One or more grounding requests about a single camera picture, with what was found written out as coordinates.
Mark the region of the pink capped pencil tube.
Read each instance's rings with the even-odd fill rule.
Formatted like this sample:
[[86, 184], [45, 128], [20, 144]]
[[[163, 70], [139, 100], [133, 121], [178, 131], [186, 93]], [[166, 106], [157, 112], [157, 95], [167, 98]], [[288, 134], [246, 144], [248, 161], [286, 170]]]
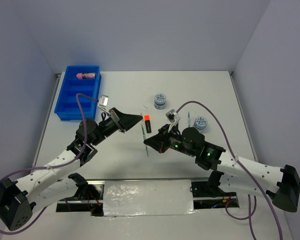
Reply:
[[90, 72], [90, 73], [77, 73], [76, 77], [79, 80], [83, 79], [95, 79], [96, 78], [96, 73], [95, 72]]

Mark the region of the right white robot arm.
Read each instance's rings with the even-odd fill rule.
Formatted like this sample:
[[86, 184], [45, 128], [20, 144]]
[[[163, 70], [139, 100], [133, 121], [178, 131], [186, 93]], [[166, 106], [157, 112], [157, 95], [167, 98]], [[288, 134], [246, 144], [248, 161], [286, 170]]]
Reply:
[[211, 171], [207, 190], [213, 196], [244, 193], [264, 197], [286, 212], [295, 213], [298, 209], [300, 177], [291, 165], [270, 166], [232, 156], [223, 147], [206, 141], [194, 127], [177, 132], [165, 125], [143, 142], [160, 154], [171, 149], [193, 157], [200, 168]]

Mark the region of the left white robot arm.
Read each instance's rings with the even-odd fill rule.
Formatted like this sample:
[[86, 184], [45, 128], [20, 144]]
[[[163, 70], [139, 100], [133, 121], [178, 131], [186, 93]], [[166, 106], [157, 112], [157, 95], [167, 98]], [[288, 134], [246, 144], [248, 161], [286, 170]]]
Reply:
[[99, 192], [76, 173], [97, 153], [95, 146], [116, 131], [122, 133], [142, 120], [140, 115], [126, 114], [111, 108], [100, 123], [93, 119], [82, 120], [74, 141], [58, 157], [32, 173], [12, 181], [0, 181], [0, 219], [9, 230], [17, 234], [32, 217], [45, 207], [65, 198], [85, 198], [89, 193], [98, 197]]

